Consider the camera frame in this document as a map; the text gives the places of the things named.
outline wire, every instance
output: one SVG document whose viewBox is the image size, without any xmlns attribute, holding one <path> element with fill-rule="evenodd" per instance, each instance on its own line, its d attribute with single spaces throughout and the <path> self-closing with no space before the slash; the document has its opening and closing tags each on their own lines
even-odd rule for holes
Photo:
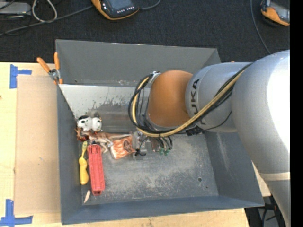
<svg viewBox="0 0 303 227">
<path fill-rule="evenodd" d="M 4 9 L 4 8 L 6 8 L 6 7 L 8 7 L 8 6 L 11 5 L 14 1 L 16 1 L 16 0 L 12 0 L 12 1 L 10 1 L 9 3 L 5 4 L 4 6 L 0 7 L 0 10 Z"/>
<path fill-rule="evenodd" d="M 51 19 L 51 20 L 42 20 L 42 19 L 40 19 L 40 18 L 36 15 L 36 13 L 35 13 L 35 7 L 36 7 L 36 5 L 37 5 L 38 0 L 34 0 L 33 5 L 32 5 L 32 12 L 33 12 L 33 16 L 34 16 L 35 19 L 37 19 L 38 21 L 40 21 L 40 22 L 51 23 L 51 22 L 53 22 L 53 21 L 58 17 L 58 14 L 57 14 L 57 10 L 56 10 L 56 8 L 54 7 L 54 5 L 52 4 L 52 2 L 51 2 L 50 0 L 46 0 L 46 1 L 49 3 L 49 5 L 51 5 L 51 7 L 52 7 L 52 9 L 53 9 L 53 11 L 54 11 L 54 17 L 53 17 L 53 19 Z"/>
<path fill-rule="evenodd" d="M 89 6 L 89 7 L 86 7 L 86 8 L 84 8 L 84 9 L 78 10 L 78 11 L 76 11 L 76 12 L 70 13 L 70 14 L 68 14 L 68 15 L 65 15 L 65 16 L 63 16 L 63 17 L 58 17 L 57 19 L 54 19 L 53 21 L 51 21 L 51 23 L 52 23 L 52 22 L 55 22 L 55 21 L 58 21 L 58 20 L 61 20 L 61 19 L 64 19 L 64 18 L 67 18 L 67 17 L 70 17 L 70 16 L 73 16 L 73 15 L 78 14 L 78 13 L 81 13 L 81 12 L 83 12 L 83 11 L 86 11 L 86 10 L 92 8 L 92 7 L 93 7 L 93 5 L 92 5 L 92 6 Z M 3 35 L 9 35 L 9 33 L 15 32 L 15 31 L 18 31 L 18 30 L 21 30 L 21 29 L 25 29 L 25 28 L 29 28 L 29 27 L 34 27 L 34 26 L 42 25 L 42 24 L 49 24 L 49 23 L 50 23 L 50 22 L 39 22 L 39 23 L 35 23 L 35 24 L 28 25 L 28 26 L 23 26 L 23 27 L 19 27 L 19 28 L 14 28 L 14 29 L 11 29 L 11 30 L 8 30 L 8 31 L 6 31 L 6 32 L 1 33 L 1 34 L 0 34 L 0 37 L 3 36 Z"/>
<path fill-rule="evenodd" d="M 148 10 L 148 9 L 152 9 L 154 7 L 156 7 L 159 3 L 161 2 L 161 0 L 158 0 L 158 2 L 150 7 L 145 7 L 145 8 L 140 8 L 140 10 Z"/>
<path fill-rule="evenodd" d="M 228 116 L 226 117 L 226 119 L 225 119 L 221 124 L 219 124 L 219 125 L 217 125 L 217 126 L 214 126 L 214 127 L 212 127 L 212 128 L 206 129 L 206 130 L 202 129 L 202 132 L 209 131 L 209 130 L 212 130 L 212 129 L 215 129 L 215 128 L 220 127 L 221 125 L 223 125 L 223 124 L 228 120 L 228 118 L 229 118 L 229 116 L 231 115 L 231 113 L 232 113 L 232 112 L 230 111 L 230 113 L 228 114 Z"/>
<path fill-rule="evenodd" d="M 265 49 L 267 50 L 267 52 L 268 52 L 269 54 L 271 54 L 271 52 L 270 52 L 269 49 L 267 48 L 265 42 L 263 41 L 262 36 L 261 36 L 261 34 L 260 34 L 259 30 L 258 30 L 258 27 L 257 27 L 257 25 L 256 25 L 256 21 L 255 21 L 254 14 L 253 14 L 253 11 L 252 11 L 252 0 L 250 0 L 250 11 L 251 11 L 251 16 L 252 16 L 252 20 L 253 20 L 253 22 L 254 22 L 256 31 L 257 31 L 257 33 L 258 33 L 258 35 L 259 35 L 259 37 L 260 37 L 260 39 L 261 39 L 261 41 L 262 41 L 262 43 L 263 43 Z"/>
<path fill-rule="evenodd" d="M 172 129 L 169 131 L 162 131 L 162 132 L 160 132 L 160 131 L 155 132 L 155 131 L 146 129 L 144 127 L 141 127 L 136 120 L 136 108 L 135 108 L 136 104 L 134 104 L 134 102 L 137 101 L 138 93 L 140 92 L 140 90 L 148 83 L 149 79 L 151 78 L 151 75 L 148 75 L 147 77 L 142 79 L 141 82 L 138 84 L 136 91 L 131 98 L 131 101 L 129 103 L 130 119 L 136 125 L 138 131 L 140 131 L 141 133 L 143 133 L 144 135 L 149 136 L 149 137 L 156 137 L 156 138 L 167 137 L 167 136 L 173 135 L 175 133 L 178 133 L 178 132 L 182 131 L 183 129 L 185 129 L 187 126 L 191 125 L 194 121 L 196 121 L 198 118 L 200 118 L 205 113 L 207 113 L 209 111 L 209 109 L 211 109 L 214 105 L 216 105 L 217 103 L 220 103 L 220 101 L 222 101 L 222 99 L 224 99 L 226 96 L 228 96 L 232 90 L 232 87 L 236 83 L 237 79 L 240 77 L 240 75 L 244 72 L 244 70 L 249 65 L 242 68 L 235 75 L 233 75 L 227 81 L 227 83 L 224 84 L 224 88 L 221 88 L 219 90 L 219 92 L 214 96 L 214 98 L 208 104 L 206 104 L 206 106 L 204 106 L 198 113 L 196 113 L 192 118 L 190 118 L 187 122 L 185 122 L 183 125 L 175 128 L 175 129 Z"/>
</svg>

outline wooden table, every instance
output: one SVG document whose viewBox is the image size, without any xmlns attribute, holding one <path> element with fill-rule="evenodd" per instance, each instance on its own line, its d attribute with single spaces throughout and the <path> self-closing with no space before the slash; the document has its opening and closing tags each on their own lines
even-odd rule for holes
<svg viewBox="0 0 303 227">
<path fill-rule="evenodd" d="M 16 164 L 16 112 L 17 112 L 17 91 L 9 88 L 10 65 L 18 67 L 18 70 L 29 69 L 31 75 L 27 77 L 45 76 L 48 74 L 42 69 L 38 63 L 14 63 L 0 62 L 0 136 L 2 145 L 0 146 L 0 217 L 5 216 L 5 200 L 14 200 L 15 197 L 15 164 Z M 259 182 L 262 185 L 261 190 L 263 196 L 270 195 L 264 182 Z M 29 226 L 61 226 L 60 211 L 39 212 L 20 214 L 15 211 L 15 217 L 25 217 L 33 215 L 33 222 Z M 91 224 L 77 224 L 77 226 L 98 226 L 98 227 L 248 227 L 248 221 L 244 209 L 231 210 L 216 210 L 198 213 L 177 214 L 161 217 L 135 218 L 126 220 L 106 221 Z"/>
</svg>

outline electronic component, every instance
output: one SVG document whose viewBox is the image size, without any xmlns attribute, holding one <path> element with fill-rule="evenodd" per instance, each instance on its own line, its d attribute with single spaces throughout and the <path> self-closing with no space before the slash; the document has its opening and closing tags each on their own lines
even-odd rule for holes
<svg viewBox="0 0 303 227">
<path fill-rule="evenodd" d="M 107 19 L 118 20 L 139 11 L 132 0 L 91 0 L 96 9 Z"/>
<path fill-rule="evenodd" d="M 284 26 L 290 25 L 290 10 L 271 0 L 261 2 L 261 13 L 268 19 Z"/>
</svg>

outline red plastic part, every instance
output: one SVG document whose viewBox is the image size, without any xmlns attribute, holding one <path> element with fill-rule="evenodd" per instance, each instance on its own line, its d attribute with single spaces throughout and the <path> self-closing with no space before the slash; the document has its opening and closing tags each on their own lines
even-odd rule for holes
<svg viewBox="0 0 303 227">
<path fill-rule="evenodd" d="M 89 176 L 92 194 L 101 195 L 105 190 L 105 180 L 100 145 L 94 144 L 87 147 L 89 158 Z"/>
</svg>

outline cardboard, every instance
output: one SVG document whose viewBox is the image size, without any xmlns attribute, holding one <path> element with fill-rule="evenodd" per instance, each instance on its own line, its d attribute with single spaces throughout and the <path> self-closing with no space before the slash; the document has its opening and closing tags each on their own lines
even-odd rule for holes
<svg viewBox="0 0 303 227">
<path fill-rule="evenodd" d="M 15 214 L 60 212 L 56 85 L 18 75 Z"/>
</svg>

